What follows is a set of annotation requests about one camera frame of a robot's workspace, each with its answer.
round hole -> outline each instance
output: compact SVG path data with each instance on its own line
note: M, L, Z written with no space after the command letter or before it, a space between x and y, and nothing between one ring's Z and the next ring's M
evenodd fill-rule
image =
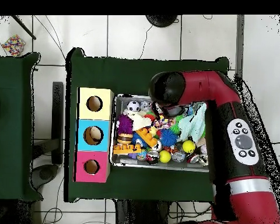
M98 145L103 140L104 134L97 126L87 127L84 131L84 141L89 145Z
M103 101L99 96L91 96L88 98L86 105L90 111L100 111L103 107Z
M84 163L84 170L90 174L96 174L99 171L100 165L96 160L88 160Z

small colorful bag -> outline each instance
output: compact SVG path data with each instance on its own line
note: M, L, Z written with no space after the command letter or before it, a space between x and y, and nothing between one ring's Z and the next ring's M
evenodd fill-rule
M4 44L2 44L2 47L8 51L13 57L19 56L25 46L25 42L17 35L15 34L11 38L9 38Z

blue cube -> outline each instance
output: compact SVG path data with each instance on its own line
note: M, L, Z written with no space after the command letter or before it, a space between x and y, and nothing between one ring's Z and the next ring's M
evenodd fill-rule
M100 141L88 144L84 139L84 133L89 127L97 127L103 138ZM110 121L106 120L79 120L78 151L109 151Z

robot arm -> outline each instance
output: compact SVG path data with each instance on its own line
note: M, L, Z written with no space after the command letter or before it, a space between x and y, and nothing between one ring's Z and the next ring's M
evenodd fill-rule
M206 102L205 139L213 186L212 219L228 224L280 224L253 129L230 79L217 71L162 72L149 96L168 117Z

dark green mat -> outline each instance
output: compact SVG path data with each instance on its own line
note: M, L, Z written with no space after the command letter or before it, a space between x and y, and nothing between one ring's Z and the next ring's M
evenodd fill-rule
M68 99L70 91L72 93L70 95L70 116L68 115L69 105L66 106L66 123L70 124L70 131L65 134L65 148L69 147L70 153L68 170L65 168L65 192L68 191L70 201L75 198L213 200L208 173L112 166L107 183L73 182L76 89L77 87L106 88L111 89L115 95L126 93L147 96L150 79L159 72L217 70L227 74L229 68L227 58L220 58L215 62L88 58L83 56L80 48L77 48L68 54L67 59L70 60L67 65L70 65L72 73L71 85L66 87L66 98Z
M0 57L0 199L39 200L29 184L32 159L31 71L34 52Z

